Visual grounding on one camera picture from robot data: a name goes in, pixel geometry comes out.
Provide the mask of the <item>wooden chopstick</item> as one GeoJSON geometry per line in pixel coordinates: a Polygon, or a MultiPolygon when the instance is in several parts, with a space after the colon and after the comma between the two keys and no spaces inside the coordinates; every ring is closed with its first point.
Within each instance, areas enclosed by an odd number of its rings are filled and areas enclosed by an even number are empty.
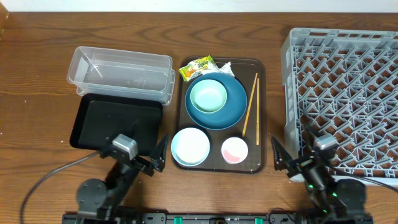
{"type": "Polygon", "coordinates": [[[260,134],[260,92],[259,92],[259,78],[256,82],[256,145],[259,146],[259,134],[260,134]]]}
{"type": "Polygon", "coordinates": [[[258,73],[256,73],[256,75],[254,77],[253,84],[252,84],[252,89],[251,89],[251,94],[250,94],[250,97],[249,97],[248,108],[247,108],[247,111],[246,111],[246,117],[245,117],[245,121],[244,121],[242,137],[245,137],[245,135],[246,135],[246,130],[247,130],[247,126],[248,126],[248,120],[249,120],[249,115],[250,115],[250,110],[251,110],[251,105],[252,105],[252,99],[254,97],[254,90],[256,88],[257,77],[258,77],[258,73]]]}

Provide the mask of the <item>pink cup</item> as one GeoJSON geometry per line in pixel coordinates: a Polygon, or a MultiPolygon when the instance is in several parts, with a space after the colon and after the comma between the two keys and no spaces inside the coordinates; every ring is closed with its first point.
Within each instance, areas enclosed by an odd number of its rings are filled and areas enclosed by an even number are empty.
{"type": "Polygon", "coordinates": [[[241,138],[228,138],[221,145],[221,155],[228,164],[238,164],[247,158],[248,145],[241,138]]]}

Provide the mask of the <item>large blue bowl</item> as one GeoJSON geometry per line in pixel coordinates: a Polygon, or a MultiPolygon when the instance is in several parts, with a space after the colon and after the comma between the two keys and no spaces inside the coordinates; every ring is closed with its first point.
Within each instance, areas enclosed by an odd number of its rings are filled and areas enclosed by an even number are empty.
{"type": "Polygon", "coordinates": [[[189,117],[197,125],[212,130],[227,129],[238,123],[246,113],[247,103],[246,91],[239,80],[222,73],[209,73],[196,78],[189,85],[185,94],[185,107],[189,117]],[[227,93],[227,100],[224,107],[212,114],[200,112],[190,100],[190,94],[194,85],[206,79],[220,82],[226,88],[227,93]]]}

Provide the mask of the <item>mint green small bowl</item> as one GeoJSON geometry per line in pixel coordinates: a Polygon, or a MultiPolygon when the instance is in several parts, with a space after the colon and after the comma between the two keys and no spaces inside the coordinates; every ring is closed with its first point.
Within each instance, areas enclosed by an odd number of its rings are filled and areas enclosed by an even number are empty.
{"type": "Polygon", "coordinates": [[[205,114],[212,114],[222,109],[227,99],[228,94],[224,85],[211,79],[205,79],[194,84],[190,92],[192,105],[205,114]]]}

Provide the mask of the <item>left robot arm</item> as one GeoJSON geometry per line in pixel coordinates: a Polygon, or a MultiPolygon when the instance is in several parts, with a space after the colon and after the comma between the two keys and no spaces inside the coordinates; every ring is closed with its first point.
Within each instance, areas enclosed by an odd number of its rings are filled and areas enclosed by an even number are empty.
{"type": "Polygon", "coordinates": [[[112,157],[115,165],[105,180],[88,179],[77,191],[78,223],[136,223],[136,215],[129,215],[119,206],[139,173],[153,176],[165,167],[165,152],[169,136],[165,135],[152,150],[149,159],[138,153],[138,144],[132,138],[119,134],[99,151],[101,157],[112,157]]]}

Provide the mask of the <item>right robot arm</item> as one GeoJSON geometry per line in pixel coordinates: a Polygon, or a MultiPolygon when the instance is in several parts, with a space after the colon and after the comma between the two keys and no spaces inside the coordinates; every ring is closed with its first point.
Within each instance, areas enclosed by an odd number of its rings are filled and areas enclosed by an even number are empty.
{"type": "Polygon", "coordinates": [[[310,152],[294,159],[287,150],[271,138],[274,169],[286,170],[289,178],[301,175],[315,208],[296,222],[307,223],[372,223],[366,213],[366,186],[354,179],[336,180],[329,173],[329,160],[338,147],[331,135],[310,137],[310,152]]]}

